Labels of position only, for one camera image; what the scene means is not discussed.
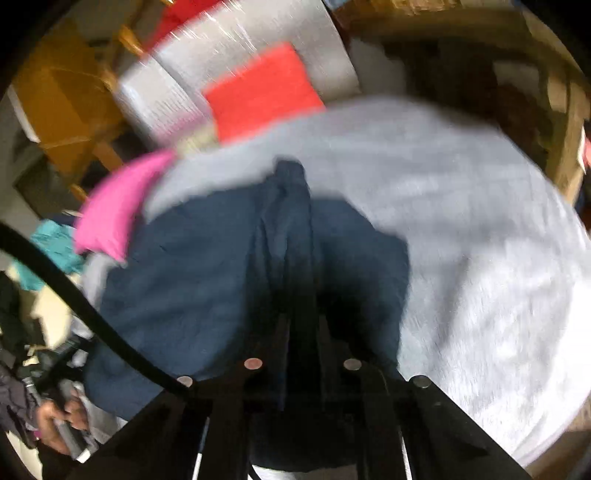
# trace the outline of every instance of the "red cloth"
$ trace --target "red cloth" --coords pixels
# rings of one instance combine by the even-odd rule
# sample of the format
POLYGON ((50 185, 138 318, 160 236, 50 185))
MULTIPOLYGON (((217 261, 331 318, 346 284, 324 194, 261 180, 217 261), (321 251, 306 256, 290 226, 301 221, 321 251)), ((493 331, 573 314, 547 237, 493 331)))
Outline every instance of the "red cloth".
POLYGON ((176 30, 181 25, 192 18, 201 15, 203 12, 215 7, 221 0, 176 0, 175 3, 167 7, 158 27, 152 38, 150 38, 145 50, 152 50, 166 35, 176 30))
POLYGON ((210 84, 203 96, 211 106, 221 144, 254 135, 274 122, 324 109, 289 43, 267 50, 210 84))

